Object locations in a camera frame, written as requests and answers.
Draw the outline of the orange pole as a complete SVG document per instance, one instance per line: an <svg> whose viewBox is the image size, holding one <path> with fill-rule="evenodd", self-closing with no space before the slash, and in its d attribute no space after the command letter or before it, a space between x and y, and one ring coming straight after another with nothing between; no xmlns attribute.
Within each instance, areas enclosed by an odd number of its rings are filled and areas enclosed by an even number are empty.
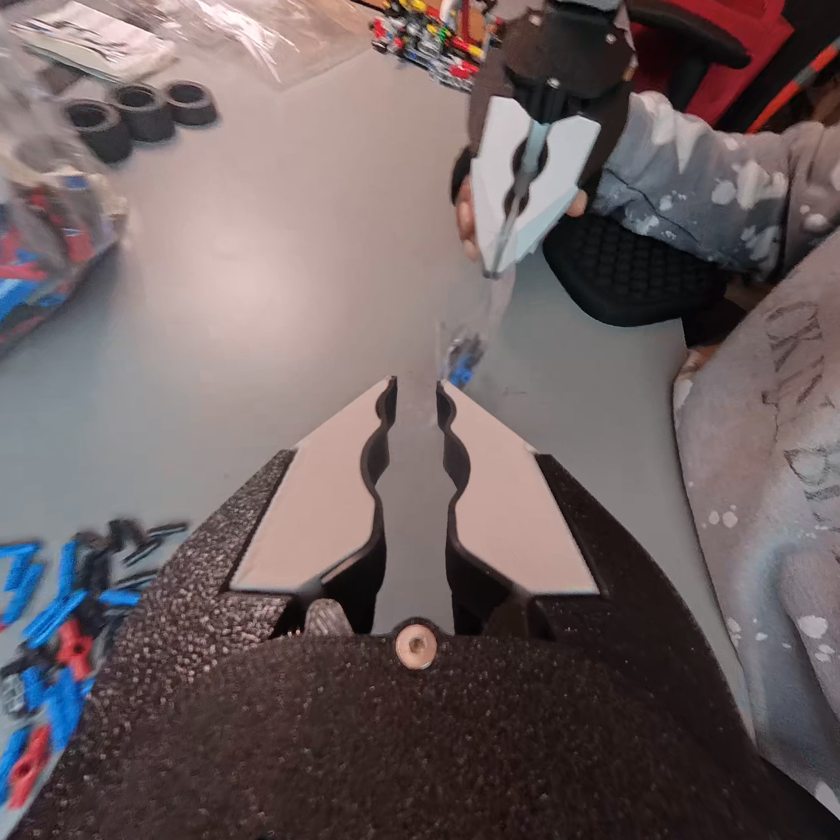
<svg viewBox="0 0 840 840"><path fill-rule="evenodd" d="M819 74L839 55L839 37L822 49L805 65L764 107L758 117L747 128L747 134L759 132L765 124L780 112L799 93L813 84Z"/></svg>

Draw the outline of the large bag of toy bricks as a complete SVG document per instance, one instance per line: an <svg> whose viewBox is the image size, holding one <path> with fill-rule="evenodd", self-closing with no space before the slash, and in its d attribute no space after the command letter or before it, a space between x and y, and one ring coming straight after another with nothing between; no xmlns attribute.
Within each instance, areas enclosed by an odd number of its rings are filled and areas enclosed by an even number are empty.
<svg viewBox="0 0 840 840"><path fill-rule="evenodd" d="M123 237L128 205L101 168L2 159L1 355L67 305Z"/></svg>

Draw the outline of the colourful toy brick assembly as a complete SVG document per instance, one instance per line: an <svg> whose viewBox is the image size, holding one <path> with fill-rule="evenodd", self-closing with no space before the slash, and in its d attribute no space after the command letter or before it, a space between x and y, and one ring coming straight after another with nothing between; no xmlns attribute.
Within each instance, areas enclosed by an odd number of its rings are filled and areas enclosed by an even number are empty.
<svg viewBox="0 0 840 840"><path fill-rule="evenodd" d="M471 92L499 40L496 1L389 1L369 24L371 47L424 70L438 84Z"/></svg>

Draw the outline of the grey desk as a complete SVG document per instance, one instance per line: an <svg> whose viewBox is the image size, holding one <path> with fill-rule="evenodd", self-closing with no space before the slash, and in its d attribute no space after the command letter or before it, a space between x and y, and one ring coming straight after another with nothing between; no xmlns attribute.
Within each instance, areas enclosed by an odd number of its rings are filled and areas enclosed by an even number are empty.
<svg viewBox="0 0 840 840"><path fill-rule="evenodd" d="M669 671L623 655L618 600L521 602L490 631L404 618L385 634L303 622L308 593L246 594L233 575L291 488L293 437L376 375L425 357L455 267L433 193L401 145L385 186L342 150L384 127L356 60L269 105L223 95L220 133L188 135L141 187L131 249L2 374L2 525L53 543L138 502L143 518L217 509L123 620L77 729L9 838L766 838L763 771L700 630L654 562L552 457L550 512L595 514L607 572L665 592L677 653L700 667L700 723ZM561 509L554 492L560 493ZM609 628L602 638L602 619Z"/></svg>

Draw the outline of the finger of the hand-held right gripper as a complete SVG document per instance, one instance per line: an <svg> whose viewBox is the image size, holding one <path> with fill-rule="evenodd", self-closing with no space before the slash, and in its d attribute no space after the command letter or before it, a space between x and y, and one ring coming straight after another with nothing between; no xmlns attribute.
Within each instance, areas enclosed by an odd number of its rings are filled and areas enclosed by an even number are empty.
<svg viewBox="0 0 840 840"><path fill-rule="evenodd" d="M490 99L470 171L476 242L488 277L499 277L517 260L523 196L518 172L530 128L530 117L514 99Z"/></svg>
<svg viewBox="0 0 840 840"><path fill-rule="evenodd" d="M507 115L501 124L501 161L508 164L511 185L501 194L502 271L532 251L572 204L600 133L600 123L580 114L554 123Z"/></svg>

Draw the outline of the pile of small toy pins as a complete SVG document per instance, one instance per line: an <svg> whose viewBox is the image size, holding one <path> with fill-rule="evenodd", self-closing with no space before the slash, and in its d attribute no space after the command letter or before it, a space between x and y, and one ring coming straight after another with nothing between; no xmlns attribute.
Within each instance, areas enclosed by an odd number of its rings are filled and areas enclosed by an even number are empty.
<svg viewBox="0 0 840 840"><path fill-rule="evenodd" d="M104 531L82 530L65 542L56 588L18 634L2 663L2 817L18 814L79 729L84 707L128 615L154 581L150 564L187 521L145 528L115 518Z"/></svg>

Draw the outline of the white instruction booklet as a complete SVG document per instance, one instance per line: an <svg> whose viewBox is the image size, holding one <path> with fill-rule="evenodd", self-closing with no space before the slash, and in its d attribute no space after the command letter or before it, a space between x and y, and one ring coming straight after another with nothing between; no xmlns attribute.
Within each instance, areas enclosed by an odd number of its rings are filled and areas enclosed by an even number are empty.
<svg viewBox="0 0 840 840"><path fill-rule="evenodd" d="M141 81L177 60L170 40L79 2L10 28L30 51L113 83Z"/></svg>

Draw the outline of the small clear plastic bag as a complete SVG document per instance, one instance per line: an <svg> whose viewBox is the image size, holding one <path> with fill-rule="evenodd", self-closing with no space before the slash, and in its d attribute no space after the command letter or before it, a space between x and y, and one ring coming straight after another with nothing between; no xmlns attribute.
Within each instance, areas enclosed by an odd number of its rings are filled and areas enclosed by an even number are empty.
<svg viewBox="0 0 840 840"><path fill-rule="evenodd" d="M497 237L496 249L489 267L484 268L487 287L476 312L458 327L439 327L438 341L449 339L448 347L440 351L441 380L463 389L473 379L476 368L484 359L496 338L507 313L517 278L516 225L522 200L539 170L539 161L548 135L547 124L531 120L521 145L519 162L512 167L510 205L505 207L503 225Z"/></svg>

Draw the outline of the person's right forearm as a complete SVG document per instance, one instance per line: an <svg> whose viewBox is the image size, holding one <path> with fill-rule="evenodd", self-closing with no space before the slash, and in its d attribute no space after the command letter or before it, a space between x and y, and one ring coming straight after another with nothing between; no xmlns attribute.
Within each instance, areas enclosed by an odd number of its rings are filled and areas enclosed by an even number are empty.
<svg viewBox="0 0 840 840"><path fill-rule="evenodd" d="M801 264L838 278L839 127L725 133L662 94L633 94L592 208L759 284Z"/></svg>

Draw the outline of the person's grey sweatshirt torso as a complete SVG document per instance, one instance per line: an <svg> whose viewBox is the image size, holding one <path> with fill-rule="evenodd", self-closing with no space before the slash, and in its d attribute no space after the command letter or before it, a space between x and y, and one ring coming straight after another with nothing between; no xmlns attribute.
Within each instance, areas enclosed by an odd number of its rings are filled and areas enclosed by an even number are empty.
<svg viewBox="0 0 840 840"><path fill-rule="evenodd" d="M839 245L675 383L689 506L764 758L838 819Z"/></svg>

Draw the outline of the black office chair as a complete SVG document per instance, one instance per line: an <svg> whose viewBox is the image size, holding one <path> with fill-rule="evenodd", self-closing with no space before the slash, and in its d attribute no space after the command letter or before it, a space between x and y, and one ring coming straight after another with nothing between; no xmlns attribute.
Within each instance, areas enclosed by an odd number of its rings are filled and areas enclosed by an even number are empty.
<svg viewBox="0 0 840 840"><path fill-rule="evenodd" d="M712 65L743 70L751 63L747 47L737 37L678 2L633 1L628 10L634 24L670 37L676 58L666 95L679 111L688 109Z"/></svg>

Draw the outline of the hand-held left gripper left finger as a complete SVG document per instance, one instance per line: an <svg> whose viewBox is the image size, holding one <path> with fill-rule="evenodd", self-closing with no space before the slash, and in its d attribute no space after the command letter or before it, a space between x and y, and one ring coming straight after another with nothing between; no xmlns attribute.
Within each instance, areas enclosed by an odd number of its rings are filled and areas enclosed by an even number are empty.
<svg viewBox="0 0 840 840"><path fill-rule="evenodd" d="M228 577L228 590L288 596L305 611L339 603L355 632L370 632L385 577L382 499L397 379L386 376L292 449Z"/></svg>

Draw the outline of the crumpled clear plastic wrap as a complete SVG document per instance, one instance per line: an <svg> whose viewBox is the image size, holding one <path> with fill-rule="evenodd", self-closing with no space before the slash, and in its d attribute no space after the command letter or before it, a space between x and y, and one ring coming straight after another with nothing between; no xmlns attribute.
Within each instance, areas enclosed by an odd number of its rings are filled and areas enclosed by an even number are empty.
<svg viewBox="0 0 840 840"><path fill-rule="evenodd" d="M281 88L369 47L370 15L346 1L126 1L125 17L191 56L252 70Z"/></svg>

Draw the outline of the person's right hand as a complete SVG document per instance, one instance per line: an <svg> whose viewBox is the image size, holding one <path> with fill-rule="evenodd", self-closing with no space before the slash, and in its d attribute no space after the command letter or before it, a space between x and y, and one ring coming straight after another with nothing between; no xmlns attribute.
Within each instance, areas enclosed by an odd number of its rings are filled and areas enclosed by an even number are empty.
<svg viewBox="0 0 840 840"><path fill-rule="evenodd" d="M476 239L475 208L469 176L461 183L455 198L455 221L458 239L465 255L469 260L477 261L480 248Z"/></svg>

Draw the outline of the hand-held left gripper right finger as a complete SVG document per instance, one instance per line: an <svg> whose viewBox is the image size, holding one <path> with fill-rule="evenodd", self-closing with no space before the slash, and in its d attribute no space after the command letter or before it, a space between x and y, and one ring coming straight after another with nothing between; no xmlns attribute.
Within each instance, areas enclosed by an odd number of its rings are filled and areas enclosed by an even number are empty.
<svg viewBox="0 0 840 840"><path fill-rule="evenodd" d="M436 388L448 504L445 568L458 635L506 602L601 591L550 488L539 451L449 382Z"/></svg>

